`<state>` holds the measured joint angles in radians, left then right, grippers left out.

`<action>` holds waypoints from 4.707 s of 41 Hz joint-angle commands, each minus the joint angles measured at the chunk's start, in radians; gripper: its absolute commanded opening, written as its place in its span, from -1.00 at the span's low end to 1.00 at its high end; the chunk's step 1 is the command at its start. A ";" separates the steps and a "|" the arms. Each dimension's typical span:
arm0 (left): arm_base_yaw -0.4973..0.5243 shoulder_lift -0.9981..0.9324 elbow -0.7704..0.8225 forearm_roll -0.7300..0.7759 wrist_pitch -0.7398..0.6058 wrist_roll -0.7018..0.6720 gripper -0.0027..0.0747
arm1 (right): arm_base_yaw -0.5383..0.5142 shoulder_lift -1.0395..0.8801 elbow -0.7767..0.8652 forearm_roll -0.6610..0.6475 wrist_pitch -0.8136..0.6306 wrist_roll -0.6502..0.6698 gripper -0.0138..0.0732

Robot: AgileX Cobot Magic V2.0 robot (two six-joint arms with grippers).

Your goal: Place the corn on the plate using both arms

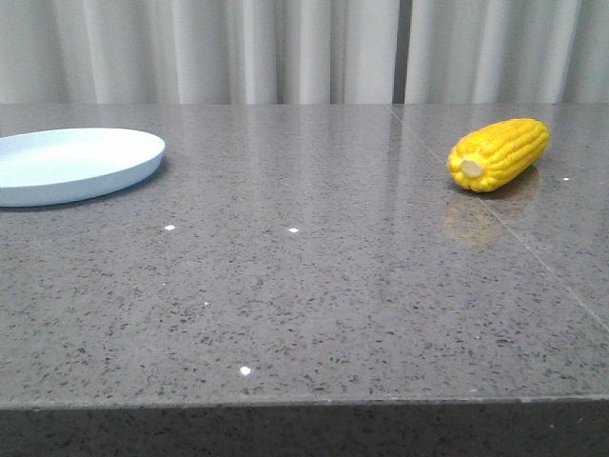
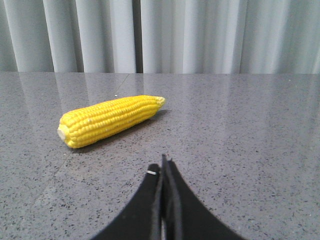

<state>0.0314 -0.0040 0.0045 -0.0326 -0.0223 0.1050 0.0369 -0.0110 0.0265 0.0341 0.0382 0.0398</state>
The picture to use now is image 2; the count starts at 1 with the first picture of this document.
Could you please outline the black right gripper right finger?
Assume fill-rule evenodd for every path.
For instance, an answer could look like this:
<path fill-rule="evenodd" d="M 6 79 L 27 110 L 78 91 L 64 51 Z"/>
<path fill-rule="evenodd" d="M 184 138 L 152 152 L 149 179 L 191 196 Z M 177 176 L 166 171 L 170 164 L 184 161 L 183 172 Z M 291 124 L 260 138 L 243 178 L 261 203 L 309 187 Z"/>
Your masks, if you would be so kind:
<path fill-rule="evenodd" d="M 184 181 L 173 160 L 162 155 L 162 219 L 167 240 L 242 240 L 215 217 Z"/>

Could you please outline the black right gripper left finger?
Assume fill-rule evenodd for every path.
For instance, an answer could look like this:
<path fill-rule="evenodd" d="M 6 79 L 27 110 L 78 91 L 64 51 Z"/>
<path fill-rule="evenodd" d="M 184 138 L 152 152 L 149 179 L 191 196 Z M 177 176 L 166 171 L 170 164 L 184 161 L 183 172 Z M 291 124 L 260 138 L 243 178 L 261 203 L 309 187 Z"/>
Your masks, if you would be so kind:
<path fill-rule="evenodd" d="M 119 215 L 94 240 L 160 240 L 162 177 L 158 164 L 150 164 L 138 190 Z"/>

